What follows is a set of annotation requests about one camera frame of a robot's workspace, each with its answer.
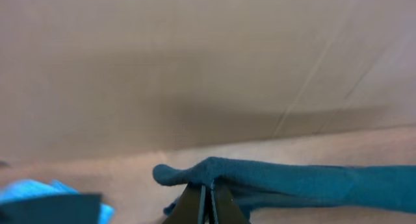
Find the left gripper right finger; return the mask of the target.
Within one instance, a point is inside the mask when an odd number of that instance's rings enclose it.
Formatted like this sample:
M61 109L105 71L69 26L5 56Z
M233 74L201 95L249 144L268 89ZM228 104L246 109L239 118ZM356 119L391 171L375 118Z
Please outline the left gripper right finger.
M187 184L172 213L162 224L250 224L230 190L220 184L211 189Z

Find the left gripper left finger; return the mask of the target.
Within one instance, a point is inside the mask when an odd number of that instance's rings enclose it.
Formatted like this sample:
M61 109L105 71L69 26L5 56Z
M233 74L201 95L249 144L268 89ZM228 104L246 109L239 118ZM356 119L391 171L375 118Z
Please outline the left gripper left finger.
M17 180L1 188L1 224L109 224L114 208L101 200L58 180Z

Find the black t-shirt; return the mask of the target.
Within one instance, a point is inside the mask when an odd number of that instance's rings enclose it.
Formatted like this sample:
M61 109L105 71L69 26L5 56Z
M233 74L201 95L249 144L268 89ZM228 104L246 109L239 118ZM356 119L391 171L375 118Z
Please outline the black t-shirt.
M359 206L415 213L415 166L285 165L208 157L188 169L153 168L162 186L226 185L245 217L258 208Z

